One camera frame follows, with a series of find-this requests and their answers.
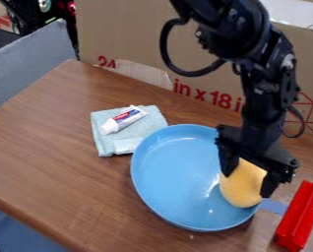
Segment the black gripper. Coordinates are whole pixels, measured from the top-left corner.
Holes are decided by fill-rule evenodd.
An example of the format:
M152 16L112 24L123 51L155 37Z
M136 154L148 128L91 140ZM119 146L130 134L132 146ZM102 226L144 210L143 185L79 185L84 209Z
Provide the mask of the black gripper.
M281 183L291 181L299 162L283 147L281 136L291 138L282 130L281 121L266 125L245 122L241 127L218 125L219 165L222 174L229 177L238 166L239 158L262 168L261 196L269 198Z

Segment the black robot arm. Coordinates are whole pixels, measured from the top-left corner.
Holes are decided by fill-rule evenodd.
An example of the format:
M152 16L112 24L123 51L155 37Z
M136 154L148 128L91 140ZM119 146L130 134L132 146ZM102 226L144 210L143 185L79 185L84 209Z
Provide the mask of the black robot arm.
M160 32L159 48L166 66L184 77L199 77L225 63L241 77L245 103L242 125L217 127L222 174L235 172L245 159L267 174L261 196L267 198L281 183L289 182L298 160L282 147L279 138L285 114L294 112L299 87L295 82L293 45L271 25L259 0L170 0L179 17L170 20ZM179 69L167 51L168 34L175 26L198 23L195 37L217 60L195 71Z

